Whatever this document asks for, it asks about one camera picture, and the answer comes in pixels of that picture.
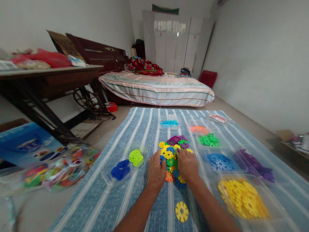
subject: wooden headboard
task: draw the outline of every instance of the wooden headboard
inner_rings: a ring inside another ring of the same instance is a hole
[[[86,40],[71,34],[66,34],[66,36],[72,41],[76,50],[87,64],[104,66],[103,69],[99,70],[100,75],[124,70],[124,64],[129,59],[126,56],[125,50]]]

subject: blue box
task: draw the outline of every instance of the blue box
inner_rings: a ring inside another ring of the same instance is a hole
[[[52,160],[67,148],[31,122],[0,133],[0,158],[18,166]]]

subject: wardrobe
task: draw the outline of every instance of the wardrobe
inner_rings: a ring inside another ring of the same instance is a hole
[[[165,72],[189,68],[199,79],[214,20],[143,11],[146,59]]]

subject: striped blanket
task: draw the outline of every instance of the striped blanket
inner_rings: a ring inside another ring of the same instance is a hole
[[[210,112],[226,116],[223,111],[132,108],[49,231],[112,231],[145,187],[148,162],[118,187],[106,184],[101,175],[102,168],[108,162],[116,164],[124,159],[123,153],[119,152],[124,144],[139,141],[151,156],[157,151],[159,142],[173,135],[183,134],[189,139],[190,148],[200,163],[200,176],[224,205],[216,187],[218,175],[203,165],[202,150],[197,147],[194,134],[189,130],[190,119],[202,119],[205,127],[219,130],[231,149],[236,149],[240,144],[254,146],[259,153],[257,159],[267,161],[287,180],[286,185],[268,187],[284,207],[286,220],[276,225],[263,223],[259,227],[236,220],[244,231],[308,231],[309,184],[238,124],[231,121],[223,126],[206,119]],[[160,129],[161,118],[169,114],[184,122],[178,130]],[[175,206],[179,201],[185,202],[189,209],[189,218],[185,223],[178,221],[175,215]],[[145,231],[209,231],[209,228],[192,192],[188,188],[179,190],[166,182],[152,208]]]
[[[211,88],[193,78],[110,72],[99,77],[99,81],[123,99],[150,105],[200,107],[215,96]]]

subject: white wall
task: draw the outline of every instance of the white wall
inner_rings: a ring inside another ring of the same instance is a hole
[[[144,39],[142,10],[152,10],[152,4],[170,9],[179,8],[179,15],[209,17],[213,0],[130,0],[134,38]]]
[[[129,0],[2,0],[0,2],[0,46],[43,48],[56,51],[47,30],[70,33],[130,52],[134,43]],[[0,123],[24,117],[5,99],[0,99]],[[82,110],[72,96],[48,103],[62,121]]]
[[[228,0],[203,69],[215,94],[270,131],[309,131],[309,1]]]

